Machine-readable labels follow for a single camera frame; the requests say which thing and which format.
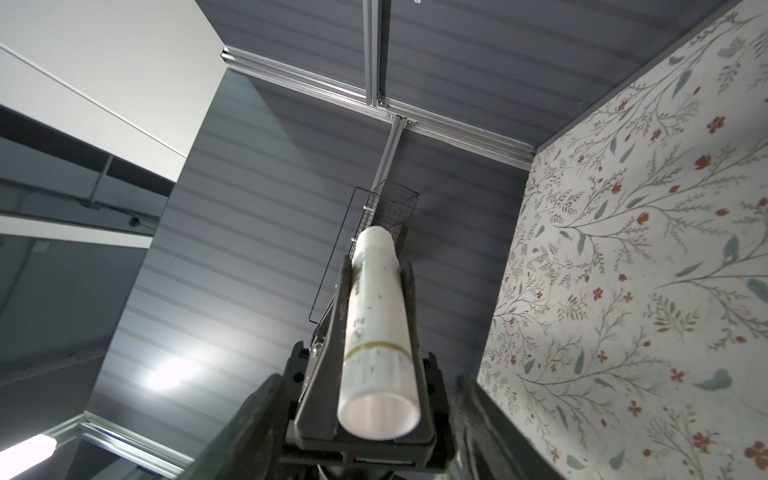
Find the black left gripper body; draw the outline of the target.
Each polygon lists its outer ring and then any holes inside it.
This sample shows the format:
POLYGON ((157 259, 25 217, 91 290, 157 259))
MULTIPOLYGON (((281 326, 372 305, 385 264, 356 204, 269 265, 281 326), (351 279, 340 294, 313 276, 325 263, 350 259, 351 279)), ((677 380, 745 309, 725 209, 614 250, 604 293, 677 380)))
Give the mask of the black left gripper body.
POLYGON ((408 435, 387 441, 365 440, 347 432, 336 418, 336 395, 321 354, 294 345, 284 377, 289 400, 280 464, 283 477, 305 472, 317 479, 395 479, 406 474, 441 474, 455 458, 450 407, 442 371, 433 354, 417 370, 421 421, 408 435))

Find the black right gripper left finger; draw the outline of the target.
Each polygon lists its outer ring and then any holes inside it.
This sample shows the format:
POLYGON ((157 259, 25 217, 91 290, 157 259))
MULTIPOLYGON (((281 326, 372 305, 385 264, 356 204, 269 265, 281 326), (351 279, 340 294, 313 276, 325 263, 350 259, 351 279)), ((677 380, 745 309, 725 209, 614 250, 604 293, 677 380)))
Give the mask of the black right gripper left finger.
POLYGON ((273 374, 251 394, 181 479, 276 479, 288 424, 286 382, 273 374))

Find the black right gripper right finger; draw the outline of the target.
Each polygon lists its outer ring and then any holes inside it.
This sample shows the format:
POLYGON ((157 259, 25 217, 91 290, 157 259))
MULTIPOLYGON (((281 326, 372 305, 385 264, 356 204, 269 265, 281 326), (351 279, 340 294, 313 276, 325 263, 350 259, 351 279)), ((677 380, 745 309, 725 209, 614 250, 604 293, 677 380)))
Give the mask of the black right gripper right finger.
POLYGON ((454 479, 561 477, 471 376, 457 378, 452 429, 457 446, 454 479))

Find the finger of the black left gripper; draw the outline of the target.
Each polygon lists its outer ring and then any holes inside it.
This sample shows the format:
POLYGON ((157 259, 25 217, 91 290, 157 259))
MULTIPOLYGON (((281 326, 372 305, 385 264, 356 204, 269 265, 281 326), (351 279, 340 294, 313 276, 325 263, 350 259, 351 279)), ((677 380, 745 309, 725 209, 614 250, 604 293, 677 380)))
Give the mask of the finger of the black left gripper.
POLYGON ((402 291, 405 301, 409 338, 412 347, 415 368, 418 401, 421 418, 416 427, 409 434, 398 440, 399 444, 429 444, 435 438, 435 426, 432 417, 432 409, 428 392, 427 378, 425 375, 424 361, 420 351, 416 320, 416 292, 415 276, 410 262, 404 262, 400 268, 402 291))
POLYGON ((345 256, 323 347, 295 419, 298 443, 331 442, 335 438, 351 286, 351 259, 345 256))

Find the white glue stick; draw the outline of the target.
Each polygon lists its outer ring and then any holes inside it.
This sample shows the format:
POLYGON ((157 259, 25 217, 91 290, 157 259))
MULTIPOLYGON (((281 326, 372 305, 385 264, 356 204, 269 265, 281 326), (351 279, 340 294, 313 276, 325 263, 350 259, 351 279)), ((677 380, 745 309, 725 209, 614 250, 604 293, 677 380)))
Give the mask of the white glue stick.
POLYGON ((370 249, 351 267, 337 419, 356 437, 394 440, 421 418, 400 264, 370 249))

